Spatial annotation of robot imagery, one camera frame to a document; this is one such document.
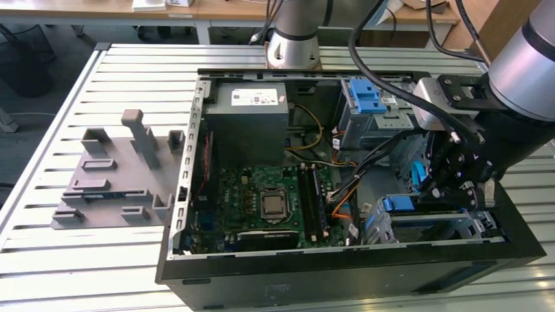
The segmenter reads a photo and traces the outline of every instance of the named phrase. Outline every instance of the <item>electronic component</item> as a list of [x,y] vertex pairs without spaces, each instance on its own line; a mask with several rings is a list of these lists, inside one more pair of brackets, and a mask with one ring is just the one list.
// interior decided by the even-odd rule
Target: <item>electronic component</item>
[[248,231],[236,234],[240,252],[294,249],[298,244],[298,231]]
[[297,170],[299,196],[302,199],[306,239],[317,242],[329,236],[326,221],[326,203],[321,191],[317,167],[302,166]]
[[203,114],[215,133],[220,165],[282,165],[289,123],[286,84],[222,83],[216,91],[218,101]]
[[287,191],[285,188],[266,188],[260,192],[260,218],[278,224],[289,214]]

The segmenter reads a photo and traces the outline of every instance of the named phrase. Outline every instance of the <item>power supply label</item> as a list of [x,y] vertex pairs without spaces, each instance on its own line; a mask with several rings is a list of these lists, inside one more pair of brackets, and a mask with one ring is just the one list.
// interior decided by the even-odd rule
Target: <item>power supply label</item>
[[235,89],[232,91],[232,106],[278,105],[276,89]]

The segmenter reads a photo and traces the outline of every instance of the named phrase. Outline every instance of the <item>screw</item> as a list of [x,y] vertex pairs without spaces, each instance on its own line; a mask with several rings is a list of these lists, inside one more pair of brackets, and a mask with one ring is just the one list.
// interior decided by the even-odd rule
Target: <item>screw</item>
[[435,198],[439,198],[442,196],[441,194],[441,190],[438,190],[437,188],[433,189],[433,195]]

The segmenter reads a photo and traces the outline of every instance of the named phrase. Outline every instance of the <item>gray power supply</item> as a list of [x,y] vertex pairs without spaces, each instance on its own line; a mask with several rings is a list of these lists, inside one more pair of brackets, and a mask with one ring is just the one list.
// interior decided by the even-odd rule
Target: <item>gray power supply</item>
[[289,122],[285,83],[223,83],[204,118],[215,132],[223,167],[283,164]]

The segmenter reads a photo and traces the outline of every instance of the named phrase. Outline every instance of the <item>aluminum slotted table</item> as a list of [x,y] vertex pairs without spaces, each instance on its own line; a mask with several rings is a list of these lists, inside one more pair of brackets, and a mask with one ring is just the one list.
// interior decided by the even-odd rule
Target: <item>aluminum slotted table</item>
[[[474,63],[423,49],[361,49],[375,70],[479,75]],[[323,68],[355,69],[342,47],[321,50]],[[96,50],[0,210],[2,311],[187,311],[155,284],[163,227],[55,231],[51,216],[80,159],[87,127],[131,136],[124,109],[142,109],[155,135],[187,129],[198,68],[263,68],[260,47],[126,45]],[[443,295],[291,305],[272,311],[553,311],[555,309],[555,158],[545,146],[503,185],[547,256]]]

